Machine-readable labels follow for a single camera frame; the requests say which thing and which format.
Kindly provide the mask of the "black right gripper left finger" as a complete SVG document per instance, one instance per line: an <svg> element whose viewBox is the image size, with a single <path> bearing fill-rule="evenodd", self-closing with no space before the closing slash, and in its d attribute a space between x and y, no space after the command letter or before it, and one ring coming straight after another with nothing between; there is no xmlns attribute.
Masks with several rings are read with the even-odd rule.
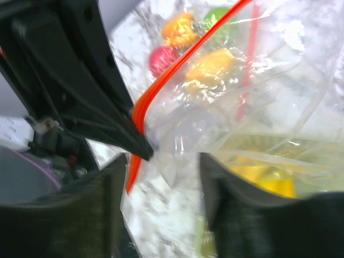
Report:
<svg viewBox="0 0 344 258"><path fill-rule="evenodd" d="M121 154L56 193L1 205L1 257L124 257L126 165Z"/></svg>

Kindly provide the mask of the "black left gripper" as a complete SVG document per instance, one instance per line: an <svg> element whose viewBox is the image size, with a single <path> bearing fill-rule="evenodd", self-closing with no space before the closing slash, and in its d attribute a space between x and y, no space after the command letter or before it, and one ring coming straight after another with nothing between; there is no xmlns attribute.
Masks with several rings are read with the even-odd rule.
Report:
<svg viewBox="0 0 344 258"><path fill-rule="evenodd" d="M1 108L33 130L25 147L58 160L67 177L96 171L87 139L149 160L154 151L131 118L97 1L1 1Z"/></svg>

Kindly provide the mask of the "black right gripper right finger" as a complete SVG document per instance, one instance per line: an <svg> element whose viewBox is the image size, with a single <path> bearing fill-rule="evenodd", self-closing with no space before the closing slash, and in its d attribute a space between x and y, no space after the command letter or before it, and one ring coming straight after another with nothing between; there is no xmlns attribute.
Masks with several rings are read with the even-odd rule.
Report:
<svg viewBox="0 0 344 258"><path fill-rule="evenodd" d="M199 155L205 214L219 257L343 257L343 193L291 199Z"/></svg>

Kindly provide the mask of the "red toy apple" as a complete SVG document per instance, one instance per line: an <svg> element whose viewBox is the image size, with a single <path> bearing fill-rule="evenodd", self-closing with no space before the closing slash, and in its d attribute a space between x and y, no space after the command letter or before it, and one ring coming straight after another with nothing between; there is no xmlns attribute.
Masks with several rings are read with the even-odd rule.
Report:
<svg viewBox="0 0 344 258"><path fill-rule="evenodd" d="M149 69L154 77L159 77L179 57L176 50L168 46L154 49L149 56Z"/></svg>

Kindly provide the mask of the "orange toy bell pepper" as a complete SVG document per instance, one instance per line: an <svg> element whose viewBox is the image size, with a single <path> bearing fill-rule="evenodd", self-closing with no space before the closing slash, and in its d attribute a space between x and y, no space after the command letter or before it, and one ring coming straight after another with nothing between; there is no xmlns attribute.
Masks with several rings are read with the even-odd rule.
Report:
<svg viewBox="0 0 344 258"><path fill-rule="evenodd" d="M167 22L161 36L167 46L174 49L187 49L198 39L198 30L192 13L182 13Z"/></svg>

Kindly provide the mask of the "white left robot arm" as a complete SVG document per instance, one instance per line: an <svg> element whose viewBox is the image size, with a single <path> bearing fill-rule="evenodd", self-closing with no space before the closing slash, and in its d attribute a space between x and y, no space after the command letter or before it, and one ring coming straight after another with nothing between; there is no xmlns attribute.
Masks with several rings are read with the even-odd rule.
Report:
<svg viewBox="0 0 344 258"><path fill-rule="evenodd" d="M1 1L1 145L95 169L87 140L154 151L108 35L137 1Z"/></svg>

